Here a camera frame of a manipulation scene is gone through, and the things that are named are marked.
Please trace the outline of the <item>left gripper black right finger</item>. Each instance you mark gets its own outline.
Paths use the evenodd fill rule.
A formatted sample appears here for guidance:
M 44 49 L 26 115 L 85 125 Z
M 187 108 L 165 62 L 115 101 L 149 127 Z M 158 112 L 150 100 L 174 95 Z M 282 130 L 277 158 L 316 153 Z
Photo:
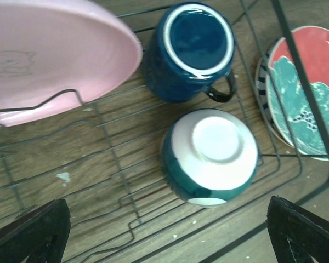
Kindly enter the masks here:
M 278 262 L 329 262 L 329 221 L 272 196 L 266 225 Z

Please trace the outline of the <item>dark blue mug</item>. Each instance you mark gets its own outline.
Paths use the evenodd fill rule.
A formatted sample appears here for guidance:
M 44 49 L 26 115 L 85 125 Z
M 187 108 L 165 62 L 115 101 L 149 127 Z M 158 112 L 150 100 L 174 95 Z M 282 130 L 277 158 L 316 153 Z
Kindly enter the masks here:
M 165 12 L 144 52 L 145 84 L 170 103 L 199 93 L 228 102 L 237 90 L 235 43 L 230 23 L 214 8 L 199 2 L 176 4 Z

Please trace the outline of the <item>red plate with teal flower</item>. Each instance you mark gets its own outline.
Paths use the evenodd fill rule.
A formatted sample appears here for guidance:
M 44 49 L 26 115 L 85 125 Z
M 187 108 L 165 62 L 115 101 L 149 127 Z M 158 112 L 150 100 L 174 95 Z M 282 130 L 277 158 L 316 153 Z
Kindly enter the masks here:
M 300 70 L 284 37 L 279 38 L 266 64 L 266 97 L 277 130 L 299 153 L 328 161 L 320 123 L 329 135 L 329 29 L 306 25 L 293 29 L 292 40 L 306 74 Z

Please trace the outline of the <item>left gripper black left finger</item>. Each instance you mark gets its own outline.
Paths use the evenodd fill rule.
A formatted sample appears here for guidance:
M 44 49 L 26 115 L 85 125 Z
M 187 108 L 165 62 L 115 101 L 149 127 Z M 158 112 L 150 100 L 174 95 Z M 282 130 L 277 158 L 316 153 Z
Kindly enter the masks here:
M 0 229 L 0 262 L 61 262 L 71 229 L 65 199 L 52 200 Z

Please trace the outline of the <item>pink plastic bear plate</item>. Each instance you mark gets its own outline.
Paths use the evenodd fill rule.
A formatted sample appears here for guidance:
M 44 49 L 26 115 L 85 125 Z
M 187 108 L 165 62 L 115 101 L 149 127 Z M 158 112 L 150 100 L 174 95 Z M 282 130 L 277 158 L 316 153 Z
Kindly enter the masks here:
M 125 82 L 143 49 L 92 1 L 0 1 L 0 128 L 50 117 Z

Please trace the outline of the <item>cream upturned bowl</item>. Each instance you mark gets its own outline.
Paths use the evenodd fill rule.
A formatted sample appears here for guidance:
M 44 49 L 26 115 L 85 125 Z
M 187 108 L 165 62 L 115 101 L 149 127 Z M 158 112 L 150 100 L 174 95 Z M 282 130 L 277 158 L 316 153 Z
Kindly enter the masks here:
M 257 142 L 243 121 L 204 108 L 173 123 L 161 146 L 161 169 L 183 201 L 218 207 L 241 195 L 257 174 Z

